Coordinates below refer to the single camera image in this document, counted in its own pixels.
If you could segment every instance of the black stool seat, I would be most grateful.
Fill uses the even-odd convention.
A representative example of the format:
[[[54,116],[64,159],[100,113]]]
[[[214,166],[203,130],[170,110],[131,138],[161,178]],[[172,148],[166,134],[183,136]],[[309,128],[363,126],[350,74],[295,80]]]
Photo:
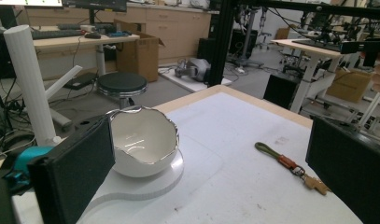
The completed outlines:
[[[108,96],[130,97],[147,90],[147,80],[134,73],[110,73],[100,76],[97,86],[101,93]]]

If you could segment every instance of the gray floor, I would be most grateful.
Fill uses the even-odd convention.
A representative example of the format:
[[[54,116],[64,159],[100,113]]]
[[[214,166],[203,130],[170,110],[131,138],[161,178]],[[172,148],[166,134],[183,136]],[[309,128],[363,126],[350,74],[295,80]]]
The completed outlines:
[[[244,74],[238,73],[235,70],[236,66],[227,63],[224,70],[224,77],[232,81],[230,87],[262,99],[269,75],[281,71],[283,67],[283,64],[280,63],[283,58],[280,50],[281,48],[275,45],[271,45],[268,50],[253,49],[250,60],[261,61],[264,63],[264,66],[261,68],[253,65],[246,66],[244,67],[246,71]],[[190,91],[185,90],[164,77],[159,77],[158,81],[149,83],[146,93],[135,96],[134,100],[137,105],[153,107],[187,94],[190,94]],[[364,112],[369,105],[369,102],[364,100],[358,104],[353,104],[329,95],[326,96],[326,99],[337,104],[352,106],[360,112]],[[117,99],[108,98],[99,94],[92,88],[92,86],[86,87],[80,91],[63,89],[58,92],[57,96],[55,96],[55,99],[52,101],[57,102],[50,104],[51,107],[67,116],[75,125],[84,119],[103,114],[119,107],[119,101]],[[340,120],[346,120],[351,115],[348,110],[342,109],[340,106],[331,106],[326,109],[323,105],[316,104],[312,101],[306,101],[304,108],[313,113]],[[301,112],[301,114],[309,117],[309,113]],[[375,109],[374,115],[380,116],[380,105]],[[67,136],[73,131],[72,128],[62,132],[62,129],[58,126],[56,129],[60,136]],[[380,133],[380,125],[378,125],[376,130]]]

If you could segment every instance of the stool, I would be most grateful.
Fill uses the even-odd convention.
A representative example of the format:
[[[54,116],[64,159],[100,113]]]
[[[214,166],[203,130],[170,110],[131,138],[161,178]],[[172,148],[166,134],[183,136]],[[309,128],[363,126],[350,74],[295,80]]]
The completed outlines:
[[[147,80],[134,73],[115,72],[97,79],[99,92],[106,96],[120,98],[120,109],[134,105],[131,97],[144,93],[147,87]]]
[[[262,43],[260,43],[260,49],[262,49],[262,46],[266,46],[266,48],[269,49],[268,44],[265,43],[265,39],[266,39],[267,36],[271,36],[271,34],[269,34],[269,33],[261,33],[260,35],[264,36]]]

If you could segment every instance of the desk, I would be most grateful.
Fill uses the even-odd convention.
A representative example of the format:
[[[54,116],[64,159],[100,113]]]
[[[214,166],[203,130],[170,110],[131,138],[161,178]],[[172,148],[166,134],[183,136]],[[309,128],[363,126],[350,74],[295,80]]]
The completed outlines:
[[[138,35],[130,35],[127,37],[119,36],[119,37],[112,37],[112,38],[106,35],[102,35],[102,38],[100,39],[89,39],[85,37],[71,36],[71,37],[63,37],[63,38],[34,40],[33,44],[35,45],[35,50],[38,52],[42,50],[46,50],[46,49],[75,47],[78,45],[78,41],[80,41],[80,46],[86,46],[86,45],[97,46],[97,51],[96,51],[97,67],[99,69],[99,75],[104,75],[106,73],[106,66],[105,66],[105,54],[103,50],[103,45],[120,43],[120,42],[130,42],[130,41],[135,41],[138,38],[140,38]]]
[[[336,51],[332,51],[328,49],[321,49],[321,48],[293,43],[292,41],[294,40],[295,39],[283,39],[283,40],[272,40],[272,42],[276,43],[277,45],[290,47],[292,49],[303,50],[311,57],[311,61],[305,70],[303,79],[301,80],[300,87],[298,88],[297,93],[295,94],[294,101],[290,108],[291,111],[298,113],[300,112],[301,106],[303,105],[303,100],[306,96],[318,94],[321,91],[323,91],[321,93],[321,96],[324,96],[324,94],[326,93],[325,90],[333,82],[333,79],[335,77],[335,69],[338,66],[338,63],[342,57],[342,54],[340,52],[336,52]],[[313,89],[311,90],[310,87],[311,87],[312,77],[316,71],[318,61],[325,58],[332,59],[332,62],[328,69],[328,71],[330,71],[330,76],[328,77],[328,79],[323,78],[325,80],[320,80],[320,82],[318,83],[317,82],[312,83]]]
[[[360,223],[254,148],[262,141],[314,175],[304,161],[310,119],[220,85],[156,108],[177,125],[181,180],[151,200],[93,199],[78,223]],[[42,223],[32,192],[14,203],[22,223]]]

